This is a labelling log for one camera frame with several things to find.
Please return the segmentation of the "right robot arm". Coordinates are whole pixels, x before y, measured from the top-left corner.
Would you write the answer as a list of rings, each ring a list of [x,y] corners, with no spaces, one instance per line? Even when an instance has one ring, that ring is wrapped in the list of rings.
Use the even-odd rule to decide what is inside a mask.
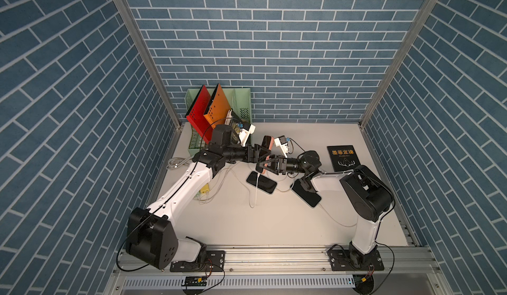
[[[296,158],[263,155],[256,167],[274,174],[302,174],[291,189],[311,207],[322,200],[320,192],[342,190],[358,214],[355,235],[349,252],[366,257],[377,248],[376,238],[382,219],[394,208],[395,199],[389,188],[365,165],[341,173],[325,174],[315,151],[306,151]]]

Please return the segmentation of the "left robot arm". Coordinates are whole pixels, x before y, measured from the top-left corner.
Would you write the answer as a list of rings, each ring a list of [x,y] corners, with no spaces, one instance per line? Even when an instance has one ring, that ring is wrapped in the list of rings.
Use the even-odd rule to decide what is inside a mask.
[[[271,154],[261,145],[208,145],[199,151],[183,176],[146,209],[136,208],[128,219],[125,252],[157,269],[172,262],[202,262],[205,245],[193,238],[178,238],[174,227],[200,189],[225,164],[258,163]]]

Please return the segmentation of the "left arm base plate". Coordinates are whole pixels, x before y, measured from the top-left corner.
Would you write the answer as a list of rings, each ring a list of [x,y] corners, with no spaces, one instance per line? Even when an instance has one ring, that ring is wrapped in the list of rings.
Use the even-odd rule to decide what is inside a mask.
[[[170,265],[172,273],[215,272],[224,268],[226,251],[211,250],[200,253],[195,261],[178,261]]]

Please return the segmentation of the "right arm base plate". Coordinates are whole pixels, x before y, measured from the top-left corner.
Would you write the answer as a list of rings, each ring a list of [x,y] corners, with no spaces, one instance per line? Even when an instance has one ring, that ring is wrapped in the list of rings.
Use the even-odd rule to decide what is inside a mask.
[[[375,248],[369,254],[349,251],[344,248],[332,248],[327,251],[332,271],[384,271],[384,263]]]

